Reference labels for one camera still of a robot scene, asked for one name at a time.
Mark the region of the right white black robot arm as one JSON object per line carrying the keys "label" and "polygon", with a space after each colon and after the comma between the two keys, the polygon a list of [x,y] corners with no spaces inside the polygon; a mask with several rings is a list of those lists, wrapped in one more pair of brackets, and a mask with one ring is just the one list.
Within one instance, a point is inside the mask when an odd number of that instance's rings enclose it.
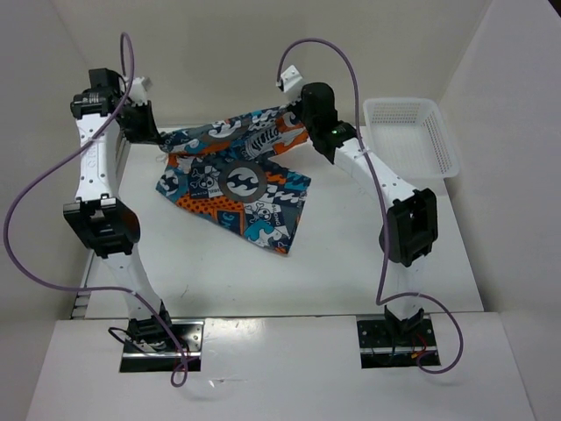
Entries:
{"label": "right white black robot arm", "polygon": [[424,317],[420,281],[438,236],[436,195],[401,179],[372,149],[360,144],[359,131],[338,118],[330,85],[304,84],[295,110],[316,151],[371,197],[383,199],[379,244],[388,254],[385,284],[394,286],[398,296],[384,304],[384,332],[392,344],[403,345],[415,336]]}

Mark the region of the colourful patterned shorts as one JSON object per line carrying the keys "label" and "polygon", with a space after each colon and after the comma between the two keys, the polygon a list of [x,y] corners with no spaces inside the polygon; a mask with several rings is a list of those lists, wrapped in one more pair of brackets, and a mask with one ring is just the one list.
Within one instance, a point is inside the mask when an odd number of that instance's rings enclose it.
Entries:
{"label": "colourful patterned shorts", "polygon": [[293,245],[311,184],[274,157],[307,142],[291,105],[164,132],[156,189],[176,206],[270,251]]}

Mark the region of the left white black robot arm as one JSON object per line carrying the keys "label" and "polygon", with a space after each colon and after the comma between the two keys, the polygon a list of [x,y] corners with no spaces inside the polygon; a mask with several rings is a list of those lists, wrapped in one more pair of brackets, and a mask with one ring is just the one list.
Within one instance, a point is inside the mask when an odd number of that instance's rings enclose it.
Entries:
{"label": "left white black robot arm", "polygon": [[89,88],[70,104],[84,152],[75,199],[64,205],[63,217],[125,290],[129,318],[125,333],[130,345],[137,350],[169,351],[175,329],[139,256],[138,217],[118,194],[119,142],[163,142],[147,98],[149,81],[129,79],[107,68],[91,69],[89,81]]}

